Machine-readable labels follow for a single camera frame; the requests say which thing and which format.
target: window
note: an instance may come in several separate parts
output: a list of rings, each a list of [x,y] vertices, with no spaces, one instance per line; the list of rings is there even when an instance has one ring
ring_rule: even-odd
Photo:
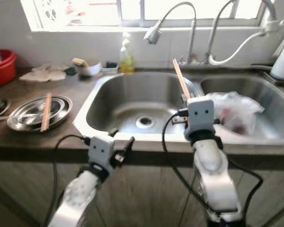
[[[172,6],[183,0],[21,0],[29,20],[51,26],[153,26]],[[198,26],[210,26],[228,0],[192,0]],[[264,13],[261,0],[236,0],[222,13],[220,26],[258,26]],[[163,26],[190,26],[192,9],[179,6]]]

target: window frame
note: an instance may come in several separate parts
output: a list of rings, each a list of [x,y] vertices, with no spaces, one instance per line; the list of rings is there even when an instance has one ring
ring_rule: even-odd
[[[55,23],[50,23],[42,19],[40,16],[38,5],[35,0],[20,0],[24,12],[26,14],[28,23],[32,31],[48,31],[53,27],[59,31],[63,31],[62,27],[56,27]],[[240,0],[234,2],[231,15],[229,18],[220,18],[218,26],[260,26],[262,17],[265,12],[265,4],[261,2],[257,17],[251,19],[241,19],[234,18],[236,14],[236,10],[238,8]],[[121,10],[121,0],[116,0],[117,13],[119,17],[119,21],[117,25],[105,25],[105,26],[97,26],[97,25],[78,25],[78,27],[127,27],[127,28],[149,28],[154,26],[158,20],[145,20],[144,18],[144,0],[140,0],[140,17],[141,19],[137,20],[123,20],[122,19],[122,10]],[[207,27],[211,26],[213,23],[213,19],[202,18],[197,20],[198,27]],[[173,20],[165,20],[162,24],[162,27],[190,27],[191,19],[173,19]]]

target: kitchen counter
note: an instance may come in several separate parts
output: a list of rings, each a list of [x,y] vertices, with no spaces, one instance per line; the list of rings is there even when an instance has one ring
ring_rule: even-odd
[[[213,75],[213,72],[193,73],[194,76]],[[24,82],[18,79],[0,87],[0,97],[12,102],[5,115],[15,108],[46,93],[67,96],[73,101],[69,117],[58,127],[40,132],[17,132],[8,128],[6,121],[0,121],[0,160],[50,162],[52,151],[57,141],[68,134],[80,133],[72,125],[76,114],[94,87],[97,78],[80,80],[78,76],[67,76],[65,80],[47,83]],[[263,145],[225,145],[229,156],[242,165],[255,169],[284,169],[284,146]],[[175,163],[179,166],[191,166],[191,151],[171,151]],[[56,153],[56,160],[64,163],[86,163],[87,146],[77,138],[66,139]],[[166,166],[162,151],[133,150],[127,157],[127,165]]]

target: white rag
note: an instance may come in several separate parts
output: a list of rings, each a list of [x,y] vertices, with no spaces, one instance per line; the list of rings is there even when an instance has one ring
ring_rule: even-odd
[[[31,72],[24,74],[19,80],[32,82],[58,81],[65,79],[67,66],[44,64],[40,67],[32,68]]]

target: white tile wall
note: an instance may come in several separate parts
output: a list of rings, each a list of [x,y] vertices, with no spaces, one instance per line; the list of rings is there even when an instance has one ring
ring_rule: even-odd
[[[284,0],[276,0],[278,16],[284,18]],[[229,57],[258,28],[221,28],[217,31],[213,53],[217,60]],[[198,28],[194,52],[204,57],[209,28]],[[137,67],[171,67],[171,60],[186,55],[189,29],[164,29],[156,45],[143,40],[145,32],[131,32]],[[231,62],[232,65],[271,62],[271,55],[284,37],[284,28],[272,37],[255,38]],[[28,26],[20,0],[0,1],[0,48],[14,50],[19,66],[38,66],[45,62],[69,63],[73,57],[118,61],[120,32],[37,32]]]

